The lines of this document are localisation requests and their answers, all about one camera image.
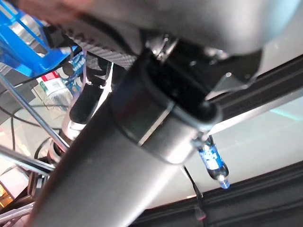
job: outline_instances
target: metal rod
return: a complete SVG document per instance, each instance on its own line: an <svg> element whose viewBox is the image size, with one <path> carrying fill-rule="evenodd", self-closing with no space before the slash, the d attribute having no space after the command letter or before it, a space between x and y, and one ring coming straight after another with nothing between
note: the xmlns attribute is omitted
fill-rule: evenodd
<svg viewBox="0 0 303 227"><path fill-rule="evenodd" d="M12 86L5 76L0 73L1 84L12 94L12 96L33 116L33 118L41 125L49 134L53 141L66 152L69 145L43 120L43 118L28 104L22 95Z"/></svg>
<svg viewBox="0 0 303 227"><path fill-rule="evenodd" d="M2 145L0 145L0 157L42 175L49 175L54 170L52 165L26 157Z"/></svg>
<svg viewBox="0 0 303 227"><path fill-rule="evenodd" d="M10 210L5 212L4 214L0 214L0 224L7 223L12 219L22 217L24 215L29 214L33 209L34 203L30 203L18 209Z"/></svg>

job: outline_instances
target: red label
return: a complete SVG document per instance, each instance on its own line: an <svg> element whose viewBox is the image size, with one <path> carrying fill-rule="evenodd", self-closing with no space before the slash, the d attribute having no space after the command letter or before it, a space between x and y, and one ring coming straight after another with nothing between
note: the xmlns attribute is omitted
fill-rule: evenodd
<svg viewBox="0 0 303 227"><path fill-rule="evenodd" d="M51 80L51 79L56 79L56 78L59 78L59 75L55 71L47 73L46 75L44 75L44 76L41 77L41 79L44 82L46 82L48 80Z"/></svg>

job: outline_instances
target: blue bicycle part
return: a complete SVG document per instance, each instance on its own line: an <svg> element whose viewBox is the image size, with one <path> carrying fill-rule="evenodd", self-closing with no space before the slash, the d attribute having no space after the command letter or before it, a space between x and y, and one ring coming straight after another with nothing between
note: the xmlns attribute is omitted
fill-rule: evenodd
<svg viewBox="0 0 303 227"><path fill-rule="evenodd" d="M42 40L40 20L0 0L0 62L28 77L55 68L69 53L51 50Z"/></svg>

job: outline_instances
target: plastic bottle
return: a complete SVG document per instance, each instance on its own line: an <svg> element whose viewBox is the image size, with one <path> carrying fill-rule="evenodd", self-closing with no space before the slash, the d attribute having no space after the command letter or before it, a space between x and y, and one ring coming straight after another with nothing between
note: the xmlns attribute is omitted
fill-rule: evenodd
<svg viewBox="0 0 303 227"><path fill-rule="evenodd" d="M37 81L43 91L46 93L46 99L43 102L46 105L62 105L60 109L67 111L69 104L72 100L72 95L66 85L62 82L61 78L56 71L50 72Z"/></svg>
<svg viewBox="0 0 303 227"><path fill-rule="evenodd" d="M229 188L229 171L218 153L213 137L209 136L205 142L205 145L198 148L198 151L210 177L217 180L223 189Z"/></svg>

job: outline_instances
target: black cable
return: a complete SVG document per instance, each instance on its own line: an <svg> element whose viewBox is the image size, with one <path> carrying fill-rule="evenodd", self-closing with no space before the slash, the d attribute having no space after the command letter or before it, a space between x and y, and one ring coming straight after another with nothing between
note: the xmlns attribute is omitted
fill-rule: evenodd
<svg viewBox="0 0 303 227"><path fill-rule="evenodd" d="M70 61L71 61L74 57L74 50L72 49L72 46L70 46L70 49L71 49Z"/></svg>
<svg viewBox="0 0 303 227"><path fill-rule="evenodd" d="M38 159L38 156L39 156L39 153L40 153L42 147L49 141L49 139L50 139L50 137L47 138L47 139L45 139L45 140L39 145L39 147L37 148L37 150L36 150L36 152L35 152L35 154L34 154L34 159Z"/></svg>
<svg viewBox="0 0 303 227"><path fill-rule="evenodd" d="M184 169L185 173L187 174L188 178L190 179L190 181L191 181L191 183L193 185L194 191L195 191L195 193L197 195L198 210L196 210L196 217L197 217L198 220L201 221L201 220L203 220L203 219L206 218L206 214L204 213L203 206L202 206L203 195L200 192L200 190L198 189L195 181L193 180L193 178L189 174L189 171L187 170L187 168L185 166L183 166L183 169Z"/></svg>
<svg viewBox="0 0 303 227"><path fill-rule="evenodd" d="M10 118L10 129L11 129L11 138L13 141L13 151L16 151L16 141L15 141L15 130L14 130L14 118Z"/></svg>
<svg viewBox="0 0 303 227"><path fill-rule="evenodd" d="M43 75L46 75L46 74L48 74L48 73L50 73L50 72L52 72L52 71L54 71L54 70L60 68L60 67L62 66L62 64L66 61L66 59L63 60L63 61L61 62L61 64L58 65L57 67L55 67L54 69L52 69L52 70L50 70L50 71L48 71L48 72L46 72L46 73L44 73L44 74L41 74L41 75L39 75L39 76L29 78L29 79L27 79L27 80L25 80L25 81L23 81L23 82L21 82L21 83L15 85L14 87L18 87L18 86L20 86L20 85L29 83L29 82L31 82L31 81L33 81L33 80L36 80L37 78L39 78L39 77L41 77L41 76L43 76ZM7 92L7 90L2 91L2 92L0 93L0 97L1 97L5 92ZM49 105L49 106L61 106L61 107L66 107L66 106L63 106L63 105ZM11 117L11 119L10 119L10 126L11 126L11 136L12 136L12 143L13 143L13 151L16 150L16 141L15 141L16 138L15 138L15 131L14 131L14 118L15 118L16 120L19 120L19 121L21 121L21 122L24 122L24 123L33 125L33 126L35 126L35 127L40 127L39 124L36 124L36 123L33 123L33 122L29 122L29 121L27 121L27 120L24 120L24 119L22 119L22 118L19 118L19 117L15 116L15 113L18 112L20 109L18 109L18 110L15 111L14 113L10 113L10 112L7 111L6 109L4 109L2 106L0 106L0 111L4 112L5 114L7 114L8 116Z"/></svg>
<svg viewBox="0 0 303 227"><path fill-rule="evenodd" d="M68 106L66 106L66 105L32 105L31 107L67 107L67 108L68 108ZM29 121L27 121L27 120L24 120L24 119L22 119L22 118L17 117L15 114L16 114L19 110L22 110L22 109L23 109L23 107L21 107L21 108L15 110L13 113L9 113L9 116L12 117L12 118L15 118L15 119L17 119L17 120L19 120L19 121L22 121L22 122L24 122L24 123L27 123L27 124L30 124L30 125L33 125L33 126L36 126L36 127L41 127L39 124L35 124L35 123L33 123L33 122L29 122Z"/></svg>
<svg viewBox="0 0 303 227"><path fill-rule="evenodd" d="M66 107L66 106L65 105L32 105L32 107ZM13 143L13 151L16 151L14 116L19 110L22 110L22 109L23 109L23 107L15 110L14 113L9 113L10 114L10 128L11 128L11 137L12 137L12 143Z"/></svg>

